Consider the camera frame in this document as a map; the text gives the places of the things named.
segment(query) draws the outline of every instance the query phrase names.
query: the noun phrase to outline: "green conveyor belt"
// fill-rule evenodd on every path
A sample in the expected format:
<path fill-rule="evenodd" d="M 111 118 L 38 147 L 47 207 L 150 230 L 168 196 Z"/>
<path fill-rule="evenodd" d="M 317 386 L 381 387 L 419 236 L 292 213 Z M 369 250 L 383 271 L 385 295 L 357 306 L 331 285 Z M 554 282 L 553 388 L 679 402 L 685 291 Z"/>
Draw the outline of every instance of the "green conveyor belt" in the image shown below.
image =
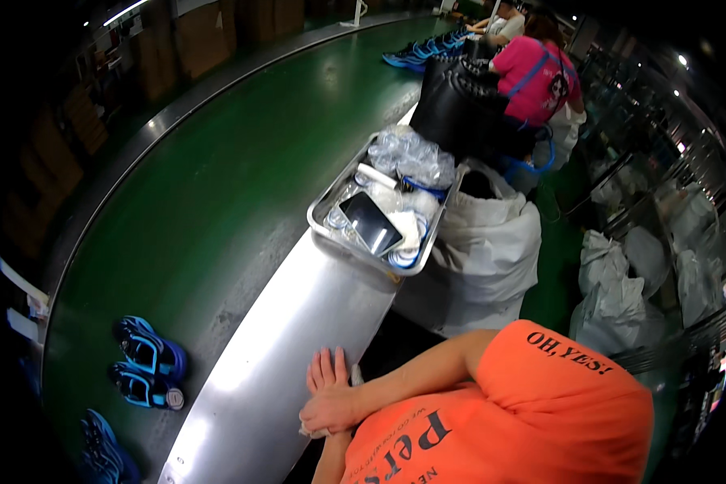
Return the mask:
<path fill-rule="evenodd" d="M 190 116 L 129 174 L 83 239 L 50 323 L 43 400 L 72 455 L 91 407 L 158 475 L 236 326 L 307 227 L 311 200 L 415 101 L 420 76 L 381 53 L 449 29 L 412 20 L 291 56 Z M 129 405 L 106 378 L 123 360 L 111 337 L 121 315 L 145 317 L 189 353 L 184 411 Z"/>

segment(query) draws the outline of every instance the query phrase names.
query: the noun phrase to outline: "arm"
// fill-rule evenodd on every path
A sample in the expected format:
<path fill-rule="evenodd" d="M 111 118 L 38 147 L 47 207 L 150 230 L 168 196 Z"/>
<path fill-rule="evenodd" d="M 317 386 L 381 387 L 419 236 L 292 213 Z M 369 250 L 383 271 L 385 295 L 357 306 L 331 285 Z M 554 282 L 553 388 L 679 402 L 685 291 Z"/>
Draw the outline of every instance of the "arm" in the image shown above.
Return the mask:
<path fill-rule="evenodd" d="M 347 387 L 347 366 L 344 350 L 336 348 L 334 365 L 330 364 L 330 350 L 323 348 L 315 353 L 307 367 L 307 388 L 314 396 L 323 390 L 338 386 Z M 312 484 L 338 484 L 344 477 L 344 455 L 352 441 L 351 431 L 341 431 L 325 438 L 323 453 L 319 457 Z"/>
<path fill-rule="evenodd" d="M 496 46 L 507 46 L 509 42 L 511 42 L 511 39 L 506 37 L 505 35 L 489 35 L 487 37 L 484 37 L 484 39 L 490 43 L 495 44 Z"/>
<path fill-rule="evenodd" d="M 310 431 L 343 431 L 391 403 L 445 390 L 469 376 L 475 378 L 484 350 L 498 333 L 477 330 L 462 334 L 361 386 L 331 386 L 307 403 L 301 418 Z"/>
<path fill-rule="evenodd" d="M 325 438 L 312 484 L 339 484 L 344 477 L 344 454 L 352 441 L 352 432 L 343 431 Z"/>
<path fill-rule="evenodd" d="M 489 19 L 484 19 L 481 22 L 476 22 L 473 25 L 466 23 L 465 29 L 471 33 L 484 33 L 484 29 L 486 28 L 487 24 L 489 24 Z"/>
<path fill-rule="evenodd" d="M 567 105 L 570 106 L 570 109 L 572 109 L 577 115 L 584 113 L 584 100 L 581 98 L 577 98 L 572 101 L 568 100 Z"/>

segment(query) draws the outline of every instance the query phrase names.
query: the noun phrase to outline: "plastic bag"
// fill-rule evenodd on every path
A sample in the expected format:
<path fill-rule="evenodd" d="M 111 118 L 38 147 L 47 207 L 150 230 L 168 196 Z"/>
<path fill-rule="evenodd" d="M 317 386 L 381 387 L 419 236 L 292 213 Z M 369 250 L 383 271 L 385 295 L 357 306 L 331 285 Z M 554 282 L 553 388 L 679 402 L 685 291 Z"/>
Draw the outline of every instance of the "plastic bag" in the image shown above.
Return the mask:
<path fill-rule="evenodd" d="M 721 306 L 720 287 L 710 278 L 692 250 L 678 254 L 678 297 L 683 327 L 701 321 Z"/>
<path fill-rule="evenodd" d="M 455 157 L 409 126 L 382 129 L 376 142 L 368 147 L 368 159 L 378 171 L 409 177 L 421 187 L 445 190 L 455 182 Z"/>
<path fill-rule="evenodd" d="M 637 276 L 646 281 L 643 296 L 651 297 L 670 273 L 661 242 L 645 228 L 632 227 L 624 237 L 624 253 Z"/>
<path fill-rule="evenodd" d="M 587 296 L 597 285 L 606 289 L 620 281 L 629 270 L 621 244 L 608 240 L 601 233 L 589 230 L 584 234 L 581 249 L 581 268 L 578 270 L 578 286 Z"/>
<path fill-rule="evenodd" d="M 670 218 L 675 252 L 695 250 L 702 234 L 713 223 L 718 222 L 716 207 L 710 202 L 701 185 L 696 182 L 686 187 L 686 198 L 674 208 Z"/>
<path fill-rule="evenodd" d="M 642 278 L 624 277 L 609 286 L 595 286 L 573 311 L 570 337 L 603 355 L 654 346 L 667 322 L 643 299 L 644 284 Z"/>
<path fill-rule="evenodd" d="M 439 152 L 435 143 L 413 146 L 398 162 L 398 175 L 421 187 L 445 190 L 455 182 L 455 157 Z"/>
<path fill-rule="evenodd" d="M 519 319 L 525 292 L 538 282 L 537 207 L 494 170 L 469 164 L 490 179 L 496 199 L 457 193 L 425 270 L 407 278 L 393 302 L 400 315 L 446 337 Z"/>
<path fill-rule="evenodd" d="M 597 180 L 610 168 L 609 160 L 596 161 L 590 165 L 591 178 Z M 607 179 L 602 185 L 591 191 L 591 201 L 597 204 L 608 205 L 613 211 L 619 208 L 622 200 L 621 189 L 615 182 L 615 177 Z"/>

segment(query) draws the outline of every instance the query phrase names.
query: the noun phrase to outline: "smartphone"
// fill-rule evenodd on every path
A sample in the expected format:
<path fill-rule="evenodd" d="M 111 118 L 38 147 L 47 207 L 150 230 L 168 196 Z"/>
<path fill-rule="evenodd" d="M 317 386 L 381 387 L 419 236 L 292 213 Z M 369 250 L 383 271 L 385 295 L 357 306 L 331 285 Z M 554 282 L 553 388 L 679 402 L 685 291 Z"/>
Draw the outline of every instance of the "smartphone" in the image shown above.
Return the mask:
<path fill-rule="evenodd" d="M 373 256 L 382 257 L 403 243 L 401 233 L 366 192 L 341 202 L 339 208 Z"/>

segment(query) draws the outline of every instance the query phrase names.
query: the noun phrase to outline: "hand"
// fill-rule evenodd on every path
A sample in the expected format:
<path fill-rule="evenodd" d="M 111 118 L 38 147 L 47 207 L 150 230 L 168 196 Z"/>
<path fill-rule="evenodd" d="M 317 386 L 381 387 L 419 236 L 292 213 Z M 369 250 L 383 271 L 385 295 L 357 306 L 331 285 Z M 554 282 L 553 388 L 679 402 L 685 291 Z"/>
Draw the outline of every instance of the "hand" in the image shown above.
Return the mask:
<path fill-rule="evenodd" d="M 360 407 L 359 387 L 347 383 L 344 350 L 336 348 L 334 365 L 330 350 L 315 353 L 307 367 L 307 387 L 312 398 L 301 410 L 300 417 L 308 431 L 327 428 L 331 434 L 345 431 L 368 416 Z"/>

